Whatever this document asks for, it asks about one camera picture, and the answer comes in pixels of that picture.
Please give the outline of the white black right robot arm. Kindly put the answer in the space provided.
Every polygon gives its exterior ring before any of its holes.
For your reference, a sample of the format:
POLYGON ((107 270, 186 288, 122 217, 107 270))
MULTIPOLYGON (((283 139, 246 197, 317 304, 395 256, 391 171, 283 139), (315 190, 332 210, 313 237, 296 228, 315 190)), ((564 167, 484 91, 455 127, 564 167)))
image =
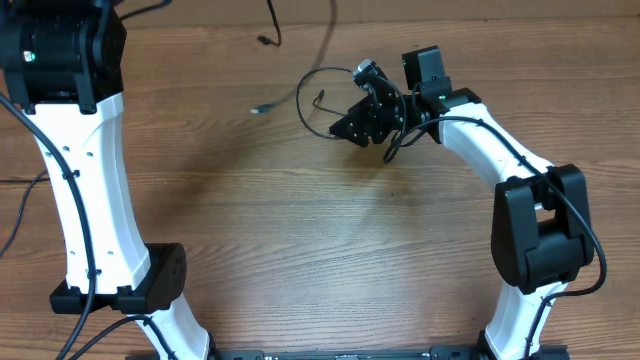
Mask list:
POLYGON ((433 347, 429 357, 568 358, 564 346, 541 345, 544 324, 558 299, 594 293, 607 275, 583 173, 529 151, 476 93, 454 88, 438 47, 405 53, 402 60, 407 93, 372 60, 352 70, 354 83, 367 94, 329 132, 360 147, 388 140, 384 162, 425 134, 463 159, 494 194, 490 247, 503 280, 477 344, 433 347))

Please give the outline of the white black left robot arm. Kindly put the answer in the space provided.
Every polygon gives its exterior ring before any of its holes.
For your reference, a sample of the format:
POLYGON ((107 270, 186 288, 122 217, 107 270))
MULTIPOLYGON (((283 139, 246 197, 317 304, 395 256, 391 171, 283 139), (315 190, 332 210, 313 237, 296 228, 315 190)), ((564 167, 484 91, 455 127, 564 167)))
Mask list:
POLYGON ((1 102, 37 141, 65 241, 50 305, 80 323, 109 307, 157 358, 211 359, 214 341, 184 295, 184 247, 146 243, 136 224, 122 145, 126 36, 111 1, 1 5, 1 102))

